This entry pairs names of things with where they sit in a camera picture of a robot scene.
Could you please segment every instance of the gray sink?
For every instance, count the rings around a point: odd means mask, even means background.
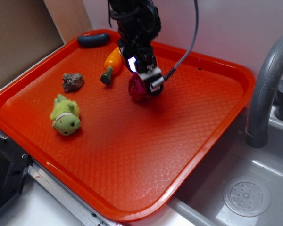
[[[246,119],[245,110],[169,204],[183,202],[196,225],[283,226],[283,122],[270,118],[268,144],[252,148]]]

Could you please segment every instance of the tray rim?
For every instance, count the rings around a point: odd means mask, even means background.
[[[93,35],[99,33],[108,33],[110,39],[113,42],[118,40],[117,32],[111,30],[95,30],[87,32],[83,35]],[[168,55],[168,59],[179,59],[185,50],[172,47],[166,44],[152,42],[154,47],[154,53],[158,56],[166,53],[172,52],[171,57]],[[21,77],[16,79],[14,82],[6,86],[0,91],[0,108],[5,104],[5,102],[17,92],[23,89],[27,84],[33,82],[35,79],[40,77],[44,72],[53,67],[57,62],[67,57],[70,53],[74,52],[79,48],[79,44],[76,41],[76,38],[70,41],[68,44],[59,48],[56,52],[51,54],[49,57],[45,58],[33,68],[25,72]],[[221,135],[227,130],[233,120],[238,116],[238,114],[243,110],[248,101],[251,98],[253,88],[255,85],[255,78],[249,69],[232,63],[225,60],[217,59],[211,56],[206,56],[203,54],[192,52],[185,62],[190,62],[193,66],[201,68],[204,70],[211,71],[213,73],[218,73],[220,75],[233,78],[238,81],[243,88],[243,96],[239,102],[232,108],[226,118],[221,122],[221,124],[214,130],[208,140],[201,146],[197,151],[195,156],[186,164],[182,171],[176,176],[170,186],[163,192],[163,194],[150,206],[143,208],[139,211],[123,211],[118,210],[116,207],[109,205],[108,201],[105,201],[100,195],[95,192],[91,195],[90,188],[84,186],[83,182],[79,179],[69,176],[61,169],[64,167],[57,163],[55,160],[49,162],[46,155],[39,155],[37,162],[45,167],[49,172],[61,180],[66,186],[73,190],[78,196],[83,198],[89,205],[94,207],[102,215],[107,218],[120,221],[120,222],[130,222],[143,219],[150,214],[153,214],[160,208],[162,208],[166,203],[171,199],[176,190],[181,186],[184,180],[192,173],[192,171],[197,167],[205,155],[209,152],[210,148],[216,143],[216,141],[221,137]],[[238,76],[232,76],[233,72],[238,74]],[[10,136],[14,141],[16,141],[24,150],[38,149],[32,141],[28,140],[25,136],[17,133],[17,130],[9,125],[8,121],[0,117],[0,129]],[[98,199],[99,202],[94,206],[94,199]]]

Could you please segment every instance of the green plush toy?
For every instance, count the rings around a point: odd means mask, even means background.
[[[52,127],[64,136],[73,134],[81,126],[79,113],[80,109],[76,101],[68,100],[65,96],[58,94],[50,114],[50,119],[54,120]]]

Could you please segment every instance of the orange carrot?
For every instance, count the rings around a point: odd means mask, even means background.
[[[105,60],[104,67],[106,71],[100,77],[100,81],[105,85],[109,85],[111,75],[116,74],[121,68],[122,64],[123,59],[119,51],[119,47],[116,47]]]

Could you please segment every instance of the gray faucet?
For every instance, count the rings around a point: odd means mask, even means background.
[[[275,115],[283,121],[283,36],[270,49],[258,75],[246,124],[246,143],[254,148],[267,144],[268,121],[275,95]]]

